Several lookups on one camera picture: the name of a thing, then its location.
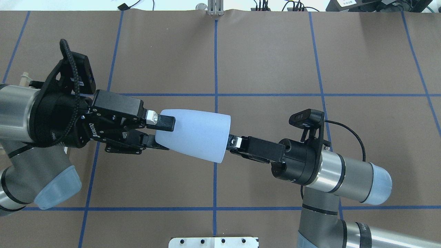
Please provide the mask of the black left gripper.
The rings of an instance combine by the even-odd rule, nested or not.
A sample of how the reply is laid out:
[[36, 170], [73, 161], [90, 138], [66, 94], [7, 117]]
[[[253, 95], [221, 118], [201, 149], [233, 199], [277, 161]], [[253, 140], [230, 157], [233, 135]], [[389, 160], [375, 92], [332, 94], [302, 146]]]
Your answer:
[[142, 128], [173, 132], [175, 117], [146, 110], [140, 99], [98, 90], [93, 98], [67, 91], [39, 90], [29, 122], [31, 143], [38, 147], [82, 148], [88, 141], [105, 143], [109, 153], [141, 154], [170, 150]]

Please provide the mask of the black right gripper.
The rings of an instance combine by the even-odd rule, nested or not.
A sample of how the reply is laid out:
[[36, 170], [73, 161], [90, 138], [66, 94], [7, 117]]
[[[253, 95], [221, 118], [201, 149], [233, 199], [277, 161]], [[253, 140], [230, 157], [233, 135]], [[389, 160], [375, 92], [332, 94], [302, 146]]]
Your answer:
[[306, 186], [318, 174], [322, 141], [314, 138], [301, 143], [285, 138], [274, 143], [252, 136], [230, 134], [227, 151], [252, 161], [271, 163], [275, 178]]

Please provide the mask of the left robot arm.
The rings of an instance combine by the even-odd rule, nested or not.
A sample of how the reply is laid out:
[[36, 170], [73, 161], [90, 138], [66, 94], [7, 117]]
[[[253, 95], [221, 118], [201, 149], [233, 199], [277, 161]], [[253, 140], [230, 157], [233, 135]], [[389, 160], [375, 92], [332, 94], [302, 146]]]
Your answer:
[[1, 170], [1, 216], [29, 204], [47, 210], [78, 193], [81, 179], [64, 148], [89, 141], [110, 153], [167, 150], [143, 128], [172, 132], [175, 117], [144, 108], [140, 99], [73, 86], [1, 85], [1, 144], [12, 165]]

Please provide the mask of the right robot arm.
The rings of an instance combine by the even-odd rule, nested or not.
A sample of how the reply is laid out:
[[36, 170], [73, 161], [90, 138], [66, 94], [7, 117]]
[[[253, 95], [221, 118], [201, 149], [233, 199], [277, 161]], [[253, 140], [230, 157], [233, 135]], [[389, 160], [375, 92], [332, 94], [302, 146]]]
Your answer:
[[323, 149], [322, 137], [288, 138], [279, 143], [229, 135], [226, 149], [245, 159], [268, 163], [277, 179], [302, 186], [298, 248], [439, 248], [440, 243], [342, 220], [341, 198], [380, 205], [390, 196], [390, 174], [370, 162]]

